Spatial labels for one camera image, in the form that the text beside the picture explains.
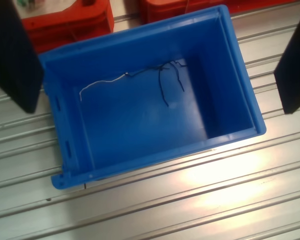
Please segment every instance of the blue plastic bin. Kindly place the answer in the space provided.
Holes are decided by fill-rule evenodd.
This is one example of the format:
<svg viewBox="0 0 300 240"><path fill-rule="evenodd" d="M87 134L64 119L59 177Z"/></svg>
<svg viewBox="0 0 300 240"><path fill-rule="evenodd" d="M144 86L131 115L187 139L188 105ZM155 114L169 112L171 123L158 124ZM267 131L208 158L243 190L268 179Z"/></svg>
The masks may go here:
<svg viewBox="0 0 300 240"><path fill-rule="evenodd" d="M225 6L69 44L40 59L63 158L63 173L52 177L57 189L266 132ZM96 81L103 82L83 90L81 100Z"/></svg>

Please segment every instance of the plastic bin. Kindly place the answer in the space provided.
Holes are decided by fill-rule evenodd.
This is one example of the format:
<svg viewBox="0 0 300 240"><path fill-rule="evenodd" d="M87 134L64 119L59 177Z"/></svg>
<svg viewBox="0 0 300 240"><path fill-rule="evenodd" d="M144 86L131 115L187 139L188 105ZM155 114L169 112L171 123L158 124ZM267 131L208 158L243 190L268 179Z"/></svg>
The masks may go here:
<svg viewBox="0 0 300 240"><path fill-rule="evenodd" d="M140 0L139 6L143 22L152 23L219 4L227 5L229 12L234 14L295 1L296 0Z"/></svg>
<svg viewBox="0 0 300 240"><path fill-rule="evenodd" d="M109 0L77 0L59 12L22 19L37 53L113 32Z"/></svg>
<svg viewBox="0 0 300 240"><path fill-rule="evenodd" d="M57 189L266 132L226 6L69 44L40 59L63 157L63 173L52 177ZM170 61L178 63L148 69Z"/></svg>

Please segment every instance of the cable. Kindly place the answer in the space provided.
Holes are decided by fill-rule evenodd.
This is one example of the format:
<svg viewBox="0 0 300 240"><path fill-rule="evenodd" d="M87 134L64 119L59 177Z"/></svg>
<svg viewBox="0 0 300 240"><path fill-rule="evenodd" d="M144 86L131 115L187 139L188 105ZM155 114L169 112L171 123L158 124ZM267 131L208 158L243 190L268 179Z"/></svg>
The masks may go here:
<svg viewBox="0 0 300 240"><path fill-rule="evenodd" d="M190 0L187 0L187 1L186 1L186 6L185 6L185 9L184 9L184 14L186 14L187 11L188 11L189 2L190 2Z"/></svg>
<svg viewBox="0 0 300 240"><path fill-rule="evenodd" d="M111 80L111 81L101 80L101 81L95 81L95 82L93 82L93 83L90 83L88 86L82 88L81 91L79 92L79 95L80 95L80 102L82 102L82 96L81 96L81 93L82 93L84 90L86 90L87 88L90 88L92 85L99 84L99 83L107 83L107 84L108 84L108 83L113 83L113 82L115 82L115 81L117 81L117 80L123 78L123 77L126 76L127 74L128 74L128 73L126 72L126 73L122 74L120 77L117 77L116 79Z"/></svg>
<svg viewBox="0 0 300 240"><path fill-rule="evenodd" d="M179 77L179 70L177 69L177 67L175 65L173 65L171 62L168 62L175 70L175 73L176 73L176 76L177 76L177 79L178 79L178 82L182 88L182 91L185 91L184 89L184 86L182 85L182 82L180 81L180 77Z"/></svg>
<svg viewBox="0 0 300 240"><path fill-rule="evenodd" d="M159 86L160 86L161 96L162 96L163 101L167 105L167 107L169 107L169 104L168 104L168 102L167 102L167 100L165 98L164 90L163 90L162 85L161 85L161 78L160 78L161 71L162 71L162 69L159 69Z"/></svg>
<svg viewBox="0 0 300 240"><path fill-rule="evenodd" d="M159 87L160 87L161 96L162 96L162 99L163 99L164 103L169 107L169 104L168 104L168 102L167 102L167 100L165 98L164 90L163 90L162 83L161 83L161 71L162 70L168 70L168 69L170 69L170 68L164 67L165 65L169 64L169 65L171 65L173 67L173 69L174 69L174 71L176 73L176 76L177 76L177 80L178 80L178 82L179 82L179 84L180 84L180 86L182 88L182 91L183 92L185 91L184 86L183 86L183 84L182 84L182 82L180 80L179 70L178 70L178 68L175 65L172 64L172 62L174 62L175 64L179 64L181 67L186 67L187 66L187 65L182 65L178 61L168 61L168 62L166 62L166 63L164 63L162 65L159 65L159 66L145 68L145 69L143 69L141 71L136 72L135 74L129 74L128 72L126 72L126 73L122 74L121 76L119 76L116 79L111 80L111 81L106 81L106 80L95 81L95 82L89 84L88 86L82 88L82 90L79 92L80 102L82 102L82 92L84 90L86 90L87 88L91 87L92 85L95 85L95 84L98 84L98 83L107 83L107 84L108 83L113 83L113 82L115 82L115 81L123 78L124 76L132 78L132 77L135 77L136 75L144 73L145 71L153 69L153 70L159 70L158 81L159 81Z"/></svg>

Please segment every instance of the red plastic crate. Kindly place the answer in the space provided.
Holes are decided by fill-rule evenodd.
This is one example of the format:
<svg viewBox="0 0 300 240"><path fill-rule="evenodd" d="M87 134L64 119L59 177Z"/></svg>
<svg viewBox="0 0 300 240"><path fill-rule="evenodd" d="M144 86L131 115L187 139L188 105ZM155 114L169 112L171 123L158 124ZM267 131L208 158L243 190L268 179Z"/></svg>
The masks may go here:
<svg viewBox="0 0 300 240"><path fill-rule="evenodd" d="M215 5L224 4L230 13L249 11L296 0L139 0L140 13L144 23L172 18Z"/></svg>
<svg viewBox="0 0 300 240"><path fill-rule="evenodd" d="M109 0L77 0L67 9L22 19L37 53L113 32Z"/></svg>

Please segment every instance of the metal surface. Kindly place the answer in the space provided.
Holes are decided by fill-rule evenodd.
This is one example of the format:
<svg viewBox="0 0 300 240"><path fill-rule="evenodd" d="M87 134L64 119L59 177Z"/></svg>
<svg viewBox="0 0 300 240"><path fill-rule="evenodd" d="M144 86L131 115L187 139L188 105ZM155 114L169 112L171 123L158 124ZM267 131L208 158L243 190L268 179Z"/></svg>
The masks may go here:
<svg viewBox="0 0 300 240"><path fill-rule="evenodd" d="M140 24L112 0L115 31ZM300 1L232 18L267 133L56 190L61 155L42 92L35 115L0 90L0 240L300 239L300 109L284 115L273 71Z"/></svg>

